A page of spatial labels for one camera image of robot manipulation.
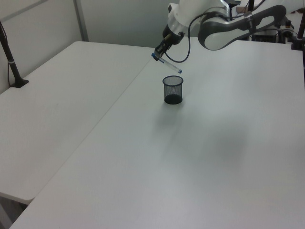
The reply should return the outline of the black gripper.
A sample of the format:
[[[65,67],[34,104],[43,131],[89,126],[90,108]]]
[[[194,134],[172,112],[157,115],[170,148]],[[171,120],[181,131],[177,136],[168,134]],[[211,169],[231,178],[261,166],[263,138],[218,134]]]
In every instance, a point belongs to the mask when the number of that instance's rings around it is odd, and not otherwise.
[[[172,45],[179,44],[183,38],[184,38],[183,31],[173,32],[170,29],[169,25],[166,25],[166,27],[163,30],[163,40],[155,48],[154,54],[163,57],[163,55],[167,53],[167,51],[171,48]]]

